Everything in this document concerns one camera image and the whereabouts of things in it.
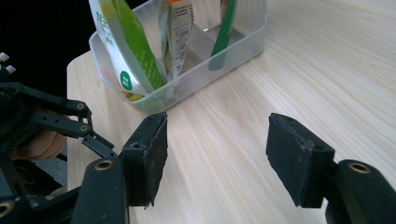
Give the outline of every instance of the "clear plastic container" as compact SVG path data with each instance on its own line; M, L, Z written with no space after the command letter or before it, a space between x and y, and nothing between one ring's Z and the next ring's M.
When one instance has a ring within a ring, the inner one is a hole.
M219 33L219 0L192 0L192 5L194 26L181 75L137 101L128 101L121 93L106 48L99 35L96 32L92 34L89 43L99 78L134 109L148 115L162 112L262 51L267 21L266 0L238 1L228 48L212 57L210 55ZM148 1L135 8L134 13L145 28L151 50L157 59L161 59L159 1ZM221 67L210 69L212 60L222 62Z

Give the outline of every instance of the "wooden table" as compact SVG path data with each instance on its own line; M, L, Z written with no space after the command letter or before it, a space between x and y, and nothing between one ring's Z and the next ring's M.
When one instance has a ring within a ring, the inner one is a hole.
M266 155L272 112L299 120L396 188L396 2L269 0L264 51L167 110L168 159L155 206L132 223L325 223L296 208ZM68 66L68 98L121 147L145 115L102 85L92 54ZM98 159L68 141L68 182Z

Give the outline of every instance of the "snack package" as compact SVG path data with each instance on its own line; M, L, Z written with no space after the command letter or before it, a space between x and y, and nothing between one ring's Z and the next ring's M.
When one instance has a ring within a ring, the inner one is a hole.
M181 73L191 42L191 0L161 0L159 24L167 78L175 79Z
M90 0L98 35L111 58L123 95L135 101L165 83L143 26L125 0Z

